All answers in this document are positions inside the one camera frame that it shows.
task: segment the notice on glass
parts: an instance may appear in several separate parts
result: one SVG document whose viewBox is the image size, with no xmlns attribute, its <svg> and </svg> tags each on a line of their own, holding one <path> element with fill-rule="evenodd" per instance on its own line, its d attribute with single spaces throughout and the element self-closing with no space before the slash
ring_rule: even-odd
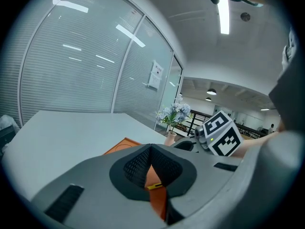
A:
<svg viewBox="0 0 305 229">
<path fill-rule="evenodd" d="M 163 68 L 156 62 L 156 60 L 153 61 L 153 67 L 152 67 L 152 74 L 155 74 L 160 79 L 162 78 Z"/>
<path fill-rule="evenodd" d="M 158 76 L 151 73 L 151 77 L 149 78 L 148 85 L 151 87 L 154 87 L 156 89 L 159 89 L 160 81 L 161 81 L 161 79 Z"/>
<path fill-rule="evenodd" d="M 159 89 L 162 73 L 163 73 L 163 68 L 154 60 L 151 77 L 149 78 L 148 85 L 156 89 Z"/>
</svg>

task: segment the fluorescent light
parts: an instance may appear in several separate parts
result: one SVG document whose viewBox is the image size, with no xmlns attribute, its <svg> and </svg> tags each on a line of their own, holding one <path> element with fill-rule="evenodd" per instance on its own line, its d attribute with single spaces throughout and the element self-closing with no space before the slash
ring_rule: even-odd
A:
<svg viewBox="0 0 305 229">
<path fill-rule="evenodd" d="M 87 39 L 86 39 L 86 38 L 84 38 L 84 37 L 83 37 L 83 35 L 81 35 L 81 34 L 78 34 L 78 33 L 72 32 L 72 31 L 71 31 L 71 33 L 76 34 L 76 35 L 79 35 L 79 36 L 81 36 L 81 38 L 83 38 L 83 39 L 87 40 Z"/>
<path fill-rule="evenodd" d="M 220 33 L 228 35 L 230 32 L 229 1 L 219 0 L 217 6 L 220 20 Z"/>
<path fill-rule="evenodd" d="M 63 44 L 63 46 L 64 46 L 64 47 L 66 47 L 66 48 L 72 48 L 72 49 L 75 49 L 75 50 L 81 51 L 81 49 L 80 49 L 80 48 L 71 47 L 71 46 L 68 46 L 68 45 L 65 45 L 65 44 Z"/>
<path fill-rule="evenodd" d="M 74 59 L 74 58 L 70 58 L 70 57 L 69 57 L 69 59 Z M 81 60 L 79 60 L 79 59 L 74 59 L 74 60 L 81 61 Z"/>
<path fill-rule="evenodd" d="M 102 56 L 96 55 L 96 57 L 99 57 L 99 58 L 101 58 L 101 59 L 104 59 L 104 60 L 106 60 L 106 61 L 109 61 L 109 62 L 111 62 L 111 63 L 114 63 L 114 61 L 109 60 L 109 59 L 106 59 L 106 58 L 104 58 L 104 57 L 102 57 Z"/>
<path fill-rule="evenodd" d="M 217 94 L 217 93 L 216 93 L 216 90 L 213 89 L 213 88 L 210 88 L 206 93 L 207 93 L 207 94 L 210 94 L 210 95 L 216 95 L 216 94 Z"/>
<path fill-rule="evenodd" d="M 81 12 L 88 13 L 88 8 L 78 5 L 76 3 L 68 2 L 68 1 L 62 1 L 62 0 L 53 0 L 53 4 L 57 6 L 64 6 L 70 9 L 75 9 Z"/>
<path fill-rule="evenodd" d="M 127 29 L 125 29 L 124 27 L 122 27 L 121 25 L 117 25 L 116 28 L 119 31 L 123 32 L 129 38 L 132 38 L 133 34 L 131 32 L 129 32 Z M 140 47 L 145 47 L 145 44 L 143 42 L 141 42 L 136 36 L 134 37 L 133 41 L 135 43 L 137 43 Z"/>
</svg>

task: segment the ceiling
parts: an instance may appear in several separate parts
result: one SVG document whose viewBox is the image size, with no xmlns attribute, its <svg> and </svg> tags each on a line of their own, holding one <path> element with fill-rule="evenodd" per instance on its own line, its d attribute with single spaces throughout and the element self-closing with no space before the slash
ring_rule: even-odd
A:
<svg viewBox="0 0 305 229">
<path fill-rule="evenodd" d="M 207 90 L 213 88 L 217 95 L 207 94 Z M 244 107 L 250 107 L 255 110 L 262 108 L 274 108 L 270 98 L 238 86 L 228 85 L 221 82 L 211 82 L 205 79 L 184 78 L 181 93 L 183 96 L 205 100 L 211 97 L 214 104 L 232 108 L 231 103 L 242 103 Z"/>
<path fill-rule="evenodd" d="M 288 27 L 275 9 L 257 8 L 242 2 L 229 2 L 230 34 L 220 33 L 218 8 L 210 0 L 151 0 L 175 31 L 187 57 L 204 47 L 260 49 L 270 57 L 281 57 Z M 251 15 L 248 22 L 240 15 Z"/>
</svg>

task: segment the window blind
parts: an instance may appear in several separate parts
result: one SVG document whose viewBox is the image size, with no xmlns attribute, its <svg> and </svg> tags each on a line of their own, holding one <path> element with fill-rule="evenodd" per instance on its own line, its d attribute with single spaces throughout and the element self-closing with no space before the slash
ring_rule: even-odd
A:
<svg viewBox="0 0 305 229">
<path fill-rule="evenodd" d="M 145 19 L 126 58 L 114 112 L 127 113 L 146 126 L 154 128 L 155 114 L 159 110 L 172 57 L 170 46 Z M 159 89 L 148 86 L 154 61 L 163 68 Z"/>
<path fill-rule="evenodd" d="M 31 0 L 13 24 L 0 57 L 0 116 L 10 115 L 20 125 L 18 113 L 18 77 L 28 42 L 52 0 Z"/>
<path fill-rule="evenodd" d="M 125 0 L 53 0 L 27 53 L 21 114 L 110 112 L 118 73 L 143 14 Z"/>
</svg>

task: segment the tabletop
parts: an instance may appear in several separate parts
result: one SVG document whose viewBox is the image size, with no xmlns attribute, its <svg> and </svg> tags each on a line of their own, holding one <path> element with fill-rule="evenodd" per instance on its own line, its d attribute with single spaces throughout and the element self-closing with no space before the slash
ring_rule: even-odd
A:
<svg viewBox="0 0 305 229">
<path fill-rule="evenodd" d="M 15 190 L 31 200 L 49 182 L 125 137 L 141 144 L 166 139 L 127 114 L 39 111 L 10 142 L 2 165 Z"/>
</svg>

